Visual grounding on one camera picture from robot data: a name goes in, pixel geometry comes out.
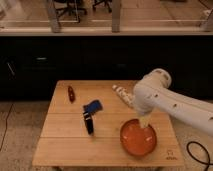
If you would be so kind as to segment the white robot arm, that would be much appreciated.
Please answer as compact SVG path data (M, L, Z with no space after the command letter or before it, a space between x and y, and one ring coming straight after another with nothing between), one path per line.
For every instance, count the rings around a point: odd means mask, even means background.
M150 113L157 107L171 116L213 136L213 104L169 90L172 79L164 69L154 69L133 88L133 106L142 128L149 125Z

